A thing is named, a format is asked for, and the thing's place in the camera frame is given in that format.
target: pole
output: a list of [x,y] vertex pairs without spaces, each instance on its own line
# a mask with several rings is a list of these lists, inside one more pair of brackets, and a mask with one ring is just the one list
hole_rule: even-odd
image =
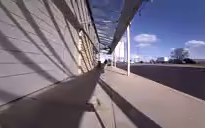
[[130,24],[128,25],[128,28],[127,28],[127,38],[128,38],[128,41],[127,41],[127,75],[128,76],[130,75],[130,30],[129,30],[129,26]]
[[117,48],[114,49],[114,67],[116,67],[116,49]]

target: concrete sidewalk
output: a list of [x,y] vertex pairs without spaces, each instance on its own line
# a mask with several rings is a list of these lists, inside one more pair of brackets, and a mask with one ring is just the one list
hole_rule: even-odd
[[3,128],[205,128],[205,102],[114,67],[0,108]]
[[138,122],[144,127],[151,127],[152,124],[152,127],[163,128],[205,128],[205,101],[135,74],[129,77],[123,74],[126,73],[121,69],[108,67],[102,79],[115,93],[150,119],[134,119],[138,117],[138,112],[127,111],[127,117],[136,127],[139,127]]

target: blue sky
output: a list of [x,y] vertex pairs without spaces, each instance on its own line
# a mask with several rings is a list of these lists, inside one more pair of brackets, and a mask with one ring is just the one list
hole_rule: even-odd
[[131,54],[169,56],[180,47],[205,58],[205,0],[148,2],[131,24]]

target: siding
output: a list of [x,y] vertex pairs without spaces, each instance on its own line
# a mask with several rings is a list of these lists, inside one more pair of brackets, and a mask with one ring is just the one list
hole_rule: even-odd
[[0,105],[96,65],[98,42],[84,0],[63,1],[71,12],[53,0],[14,1],[0,0]]

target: road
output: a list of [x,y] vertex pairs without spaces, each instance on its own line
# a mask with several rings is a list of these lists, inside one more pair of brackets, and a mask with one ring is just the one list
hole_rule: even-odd
[[205,100],[205,68],[133,65],[131,72]]

